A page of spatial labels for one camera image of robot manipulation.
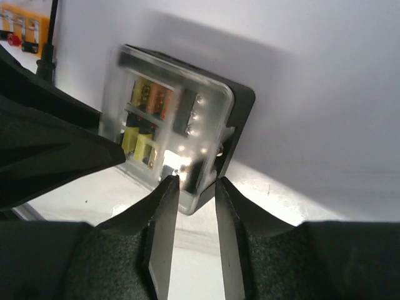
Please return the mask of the yellow blade fuse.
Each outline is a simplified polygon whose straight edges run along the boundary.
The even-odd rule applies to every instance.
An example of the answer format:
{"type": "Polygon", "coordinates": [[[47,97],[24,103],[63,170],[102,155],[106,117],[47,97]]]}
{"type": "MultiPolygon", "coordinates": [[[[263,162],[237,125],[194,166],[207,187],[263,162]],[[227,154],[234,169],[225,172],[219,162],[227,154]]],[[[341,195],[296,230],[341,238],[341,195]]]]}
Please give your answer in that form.
{"type": "Polygon", "coordinates": [[[137,162],[148,164],[152,146],[149,144],[153,140],[153,134],[140,134],[137,138],[133,159],[137,162]]]}
{"type": "Polygon", "coordinates": [[[151,90],[151,82],[143,77],[135,80],[131,95],[131,104],[136,107],[146,107],[151,90]]]}
{"type": "Polygon", "coordinates": [[[127,127],[122,139],[122,149],[125,154],[133,152],[136,148],[139,127],[127,127]]]}
{"type": "Polygon", "coordinates": [[[156,159],[158,157],[158,148],[157,147],[152,147],[150,155],[148,156],[147,160],[147,166],[149,169],[153,169],[154,165],[156,163],[156,159]]]}

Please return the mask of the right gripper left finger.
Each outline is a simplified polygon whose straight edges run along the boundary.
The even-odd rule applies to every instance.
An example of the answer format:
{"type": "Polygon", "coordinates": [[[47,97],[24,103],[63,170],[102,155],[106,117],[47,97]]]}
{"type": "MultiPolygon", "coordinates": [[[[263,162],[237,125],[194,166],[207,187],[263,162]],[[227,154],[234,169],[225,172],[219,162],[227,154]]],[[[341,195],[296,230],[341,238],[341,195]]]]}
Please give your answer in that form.
{"type": "Polygon", "coordinates": [[[167,299],[179,178],[92,226],[3,221],[2,299],[167,299]]]}

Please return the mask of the black fuse box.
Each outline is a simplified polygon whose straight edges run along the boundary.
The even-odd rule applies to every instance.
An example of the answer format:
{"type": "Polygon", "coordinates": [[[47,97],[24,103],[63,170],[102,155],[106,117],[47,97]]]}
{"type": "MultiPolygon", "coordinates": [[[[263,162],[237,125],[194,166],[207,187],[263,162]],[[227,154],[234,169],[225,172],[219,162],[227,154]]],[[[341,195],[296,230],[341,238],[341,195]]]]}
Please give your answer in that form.
{"type": "MultiPolygon", "coordinates": [[[[231,135],[223,142],[221,148],[221,155],[216,159],[215,165],[219,171],[217,178],[224,175],[226,169],[228,168],[229,162],[233,156],[233,152],[238,143],[239,137],[243,131],[244,125],[247,121],[249,113],[253,107],[255,101],[254,91],[242,84],[231,81],[224,77],[213,74],[209,71],[203,70],[199,67],[188,64],[184,61],[180,61],[174,57],[168,56],[161,52],[150,51],[148,49],[143,49],[145,51],[150,52],[151,54],[156,54],[161,56],[162,58],[167,59],[168,61],[178,63],[182,66],[187,66],[189,69],[193,71],[197,71],[201,74],[207,75],[213,79],[221,81],[226,84],[232,91],[234,97],[234,104],[227,120],[227,125],[232,128],[231,135]]],[[[214,194],[214,185],[215,181],[206,189],[204,196],[201,197],[200,203],[196,210],[198,210],[205,202],[213,197],[214,194]]]]}

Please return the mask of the clear fuse box cover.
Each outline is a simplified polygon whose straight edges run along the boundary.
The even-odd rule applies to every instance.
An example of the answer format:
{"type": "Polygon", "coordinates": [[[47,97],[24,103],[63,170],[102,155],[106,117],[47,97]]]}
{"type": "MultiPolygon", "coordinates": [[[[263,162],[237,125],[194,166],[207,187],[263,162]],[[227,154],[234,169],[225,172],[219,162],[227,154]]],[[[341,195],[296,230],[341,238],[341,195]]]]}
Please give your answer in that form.
{"type": "Polygon", "coordinates": [[[154,168],[135,161],[133,151],[124,153],[121,169],[149,190],[177,176],[179,211],[191,215],[219,174],[215,162],[233,131],[227,124],[233,104],[233,92],[223,82],[143,49],[118,45],[109,55],[99,133],[121,147],[127,127],[139,127],[137,137],[153,134],[149,144],[159,151],[154,168]],[[146,107],[131,104],[138,77],[151,82],[146,107]]]}

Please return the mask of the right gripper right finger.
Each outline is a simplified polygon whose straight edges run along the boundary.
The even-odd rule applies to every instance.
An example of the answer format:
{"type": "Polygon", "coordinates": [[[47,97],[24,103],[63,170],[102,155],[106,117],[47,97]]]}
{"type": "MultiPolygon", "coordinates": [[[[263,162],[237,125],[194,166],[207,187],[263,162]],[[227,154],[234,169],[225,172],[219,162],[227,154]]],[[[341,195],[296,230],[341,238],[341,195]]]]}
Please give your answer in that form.
{"type": "Polygon", "coordinates": [[[399,224],[306,221],[293,226],[215,185],[226,299],[398,299],[399,224]]]}

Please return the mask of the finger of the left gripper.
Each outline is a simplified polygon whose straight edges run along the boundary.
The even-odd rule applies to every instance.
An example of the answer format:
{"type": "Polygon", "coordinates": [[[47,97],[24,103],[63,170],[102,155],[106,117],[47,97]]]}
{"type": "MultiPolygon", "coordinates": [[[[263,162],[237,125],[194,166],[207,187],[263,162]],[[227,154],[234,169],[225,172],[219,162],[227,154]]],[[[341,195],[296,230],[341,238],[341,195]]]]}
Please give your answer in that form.
{"type": "Polygon", "coordinates": [[[97,134],[101,113],[23,67],[1,50],[1,96],[97,134]]]}
{"type": "Polygon", "coordinates": [[[125,160],[118,144],[1,98],[1,210],[125,160]]]}

